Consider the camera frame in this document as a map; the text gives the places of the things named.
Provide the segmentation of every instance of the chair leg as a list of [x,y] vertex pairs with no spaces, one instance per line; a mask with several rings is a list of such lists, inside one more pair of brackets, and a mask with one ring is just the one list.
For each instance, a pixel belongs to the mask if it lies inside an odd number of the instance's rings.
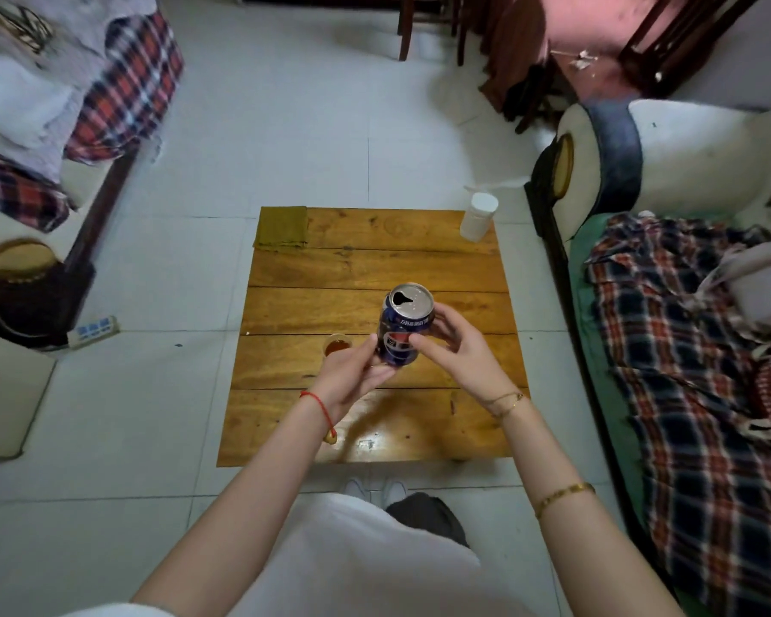
[[545,101],[546,95],[548,95],[548,91],[551,89],[552,84],[554,84],[555,74],[556,64],[549,60],[546,63],[546,69],[545,73],[543,74],[543,78],[540,80],[534,94],[531,96],[531,101],[529,102],[528,108],[525,110],[523,118],[520,120],[520,123],[516,126],[516,128],[514,128],[514,131],[517,134],[522,134],[529,129],[532,123],[535,122],[535,119],[537,118],[537,112],[539,112],[539,107]]
[[414,0],[401,0],[400,3],[400,29],[403,41],[400,44],[400,62],[409,57],[411,46],[411,29],[414,24]]
[[463,8],[463,16],[460,18],[460,35],[457,39],[457,66],[462,66],[465,62],[465,36],[469,33],[470,25],[469,9]]
[[451,36],[457,36],[457,27],[460,24],[460,7],[462,0],[451,0]]

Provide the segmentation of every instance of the white shirt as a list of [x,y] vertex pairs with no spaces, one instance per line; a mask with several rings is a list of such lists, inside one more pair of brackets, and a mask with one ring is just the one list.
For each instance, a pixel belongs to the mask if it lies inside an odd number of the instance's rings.
[[[230,613],[285,614],[532,617],[489,580],[468,548],[341,494],[292,509],[266,568]],[[147,606],[105,605],[69,617],[169,616]]]

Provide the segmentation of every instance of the brown liquid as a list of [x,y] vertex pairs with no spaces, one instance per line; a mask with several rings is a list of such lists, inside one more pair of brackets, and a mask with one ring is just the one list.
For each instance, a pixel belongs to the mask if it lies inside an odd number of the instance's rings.
[[336,353],[338,350],[350,348],[351,345],[349,342],[346,342],[345,340],[334,340],[326,347],[326,350],[323,351],[323,354],[328,357],[330,354]]

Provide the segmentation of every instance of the person's left hand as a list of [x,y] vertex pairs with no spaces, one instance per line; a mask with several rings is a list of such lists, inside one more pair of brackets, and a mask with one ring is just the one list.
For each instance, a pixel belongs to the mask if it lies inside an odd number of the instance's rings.
[[397,373],[397,368],[375,355],[377,334],[372,333],[360,346],[338,350],[323,361],[310,392],[326,405],[337,424],[356,400]]

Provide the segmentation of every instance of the chair backrest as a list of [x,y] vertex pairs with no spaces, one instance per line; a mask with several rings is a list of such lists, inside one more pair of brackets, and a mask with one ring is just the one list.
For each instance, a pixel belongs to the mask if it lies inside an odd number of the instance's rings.
[[657,40],[644,43],[670,2],[657,0],[619,56],[628,76],[652,97],[673,93],[757,0],[686,0]]

